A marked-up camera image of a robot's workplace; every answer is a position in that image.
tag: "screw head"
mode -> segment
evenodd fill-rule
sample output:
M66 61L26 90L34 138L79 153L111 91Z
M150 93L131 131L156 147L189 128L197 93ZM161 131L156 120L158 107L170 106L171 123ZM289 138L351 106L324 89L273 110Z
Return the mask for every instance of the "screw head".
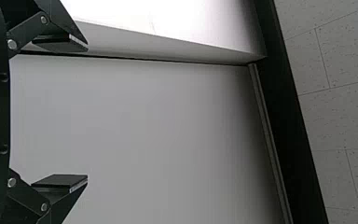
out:
M48 211L48 205L46 203L42 203L42 206L40 207L40 210L42 212L46 212Z
M48 19L44 16L40 18L40 21L42 22L42 24L48 24Z
M6 72L0 73L0 78L2 82L8 82L8 75Z
M8 48L9 49L12 49L12 50L15 50L15 49L17 49L17 42L16 41L14 41L14 40L12 40L12 39L9 39L8 41L7 41L7 46L8 46Z
M17 179L15 179L15 178L10 178L10 179L7 181L7 186L8 186L10 189L16 187L16 184L17 184Z
M6 155L8 153L8 145L7 144L3 144L2 146L0 146L0 153L1 153L1 155Z

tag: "tile grout line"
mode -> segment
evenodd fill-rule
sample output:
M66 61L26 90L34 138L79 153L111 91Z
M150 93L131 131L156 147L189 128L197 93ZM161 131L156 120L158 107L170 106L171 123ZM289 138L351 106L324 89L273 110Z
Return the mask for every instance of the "tile grout line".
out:
M321 42L319 41L318 32L316 31L316 28L313 29L313 31L315 32L316 42L318 43L318 48L319 48L319 53L321 54L321 57L322 57L322 64L324 65L324 74L326 75L328 89L331 89L330 79L327 74L326 64L324 63L324 54L322 53Z
M347 157L347 161L348 161L348 166L350 167L350 171L351 171L351 178L352 178L352 181L353 181L353 187L354 187L354 192L356 193L356 198L357 198L357 202L358 202L358 190L356 188L356 183L355 183L355 180L354 180L354 177L353 177L353 171L351 169L351 162L350 162L350 157L348 156L348 150L345 149L345 155Z
M321 91L331 91L331 90L335 90L335 89L338 89L338 88L341 88L341 87L347 87L347 86L355 85L355 84L358 84L358 81L357 81L357 82L348 83L348 84L345 84L345 85L342 85L342 86L335 86L335 87L332 87L332 88L326 89L326 90L310 91L310 92L306 92L306 93L301 93L301 94L299 94L298 96L309 95L309 94L313 94L313 93L317 93L317 92L321 92Z
M353 11L353 12L351 12L351 13L348 13L348 14L346 14L346 15L344 15L344 16L341 16L341 17L335 18L335 19L333 19L333 20L331 20L331 21L328 21L328 22L322 23L322 24L320 24L320 25L314 26L314 27L310 28L309 30L307 30L307 31L305 31L305 32L302 32L301 34L290 36L290 37L284 39L284 41L286 42L287 40L290 40L290 39L292 39L292 38L298 37L299 35L303 35L303 34L305 34L305 33L307 33L307 32L312 31L313 29L321 28L322 26L325 26L325 25L327 25L327 24L329 24L329 23L331 23L331 22L333 22L333 21L338 21L338 20L340 20L340 19L342 19L342 18L345 18L345 17L347 17L347 16L350 16L350 15L356 13L356 12L358 12L358 9L355 10L355 11Z
M325 208L341 210L341 211L349 211L349 212L358 212L358 210L351 210L351 209L346 209L346 208L337 208L337 207L328 207L328 206L325 206Z
M341 16L341 17L338 17L338 18L336 18L336 19L333 19L332 21L328 21L328 22L326 22L326 23L324 23L324 24L318 25L318 26L315 27L315 29L316 29L316 28L321 28L322 26L325 26L325 25L327 25L327 24L329 24L329 23L331 23L331 22L333 22L333 21L338 21L338 20L340 20L340 19L342 19L342 18L344 18L344 17L347 17L347 16L350 16L350 15L352 15L352 14L355 14L356 12L358 12L358 9L355 10L355 11L353 11L353 12L351 12L351 13L348 13L348 14L346 14L346 15L344 15L344 16Z
M343 150L358 150L358 148L330 148L330 149L313 149L312 151L343 151Z

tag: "white panel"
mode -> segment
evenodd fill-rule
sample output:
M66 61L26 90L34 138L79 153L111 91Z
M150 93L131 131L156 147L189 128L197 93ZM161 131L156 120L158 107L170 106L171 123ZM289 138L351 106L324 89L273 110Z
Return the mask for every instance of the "white panel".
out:
M77 21L266 55L253 0L62 2Z
M245 67L31 56L11 65L12 167L30 182L89 175L65 223L281 223Z
M165 61L247 64L264 58L259 54L222 49L188 41L132 32L78 21L89 41L88 55L118 56ZM34 45L28 50L41 50Z
M68 12L81 21L153 34L149 3L142 0L61 0Z
M152 0L157 35L265 54L253 1Z

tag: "white wall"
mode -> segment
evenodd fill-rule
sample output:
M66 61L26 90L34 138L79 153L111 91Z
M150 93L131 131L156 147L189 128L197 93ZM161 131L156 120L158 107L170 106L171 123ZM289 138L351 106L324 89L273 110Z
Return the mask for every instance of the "white wall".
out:
M79 21L265 55L253 0L62 0Z
M11 167L88 174L67 224L279 224L246 67L18 56Z

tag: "black edge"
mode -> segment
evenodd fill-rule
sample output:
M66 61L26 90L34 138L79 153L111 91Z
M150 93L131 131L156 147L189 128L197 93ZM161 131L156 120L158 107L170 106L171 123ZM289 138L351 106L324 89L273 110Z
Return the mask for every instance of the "black edge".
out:
M257 62L295 224L327 224L327 214L273 0L255 0L268 57Z

